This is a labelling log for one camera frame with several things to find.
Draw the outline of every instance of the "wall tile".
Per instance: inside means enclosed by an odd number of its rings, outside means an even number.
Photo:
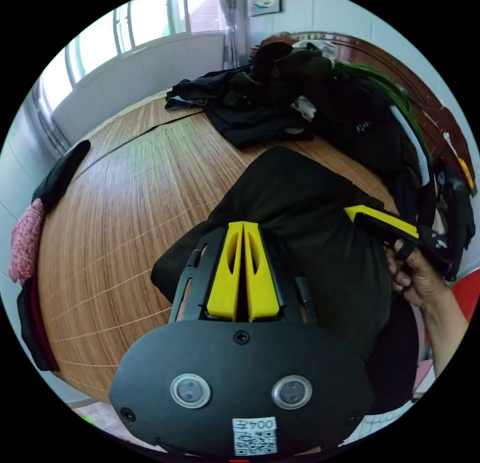
[[[9,274],[11,234],[17,220],[0,205],[0,273]]]
[[[0,202],[18,220],[32,201],[37,185],[15,159],[9,144],[0,154]]]

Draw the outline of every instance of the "pile of clothes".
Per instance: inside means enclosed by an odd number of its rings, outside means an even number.
[[[337,61],[311,42],[296,47],[274,39],[247,65],[183,79],[166,95],[169,110],[199,105],[239,149],[325,139],[381,177],[403,219],[433,226],[440,192],[432,155],[407,92],[381,71]],[[475,233],[468,196],[464,203],[468,229],[457,241],[460,253]]]

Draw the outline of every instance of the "finger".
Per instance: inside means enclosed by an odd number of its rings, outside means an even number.
[[[420,298],[414,286],[410,286],[410,288],[405,289],[403,291],[403,296],[411,305],[414,305],[415,307],[419,307],[419,308],[422,307],[423,300],[422,298]]]
[[[395,282],[398,285],[401,285],[404,288],[407,288],[412,284],[412,279],[404,271],[399,271],[395,275]]]
[[[403,240],[398,239],[394,245],[395,251],[398,252],[403,245]],[[406,259],[406,263],[420,277],[427,277],[432,272],[429,262],[420,253],[418,248],[415,248],[410,253],[409,257]]]
[[[385,252],[385,255],[386,261],[388,263],[388,269],[390,270],[390,273],[394,275],[398,270],[397,262],[395,260],[395,254],[392,252],[392,250],[387,250]]]

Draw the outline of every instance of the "red object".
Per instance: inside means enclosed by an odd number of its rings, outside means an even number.
[[[451,287],[451,290],[458,301],[461,312],[470,323],[480,298],[480,269],[459,279]],[[430,345],[430,338],[427,332],[425,332],[425,339]]]
[[[33,321],[35,324],[35,330],[38,335],[38,339],[40,340],[40,344],[42,346],[45,358],[48,360],[51,371],[59,371],[59,366],[57,364],[57,361],[55,360],[54,354],[52,353],[52,349],[50,348],[47,332],[45,331],[44,320],[42,318],[42,312],[40,310],[37,272],[33,274],[33,277],[31,279],[30,305],[33,315]]]

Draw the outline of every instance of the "hand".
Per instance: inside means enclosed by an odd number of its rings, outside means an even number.
[[[404,242],[399,239],[395,242],[395,252],[398,252]],[[412,270],[410,277],[400,270],[401,262],[396,259],[396,253],[388,249],[386,258],[388,268],[392,274],[392,286],[396,292],[403,292],[405,299],[418,308],[426,309],[435,305],[450,291],[444,280],[435,272],[430,263],[415,248],[406,260]]]

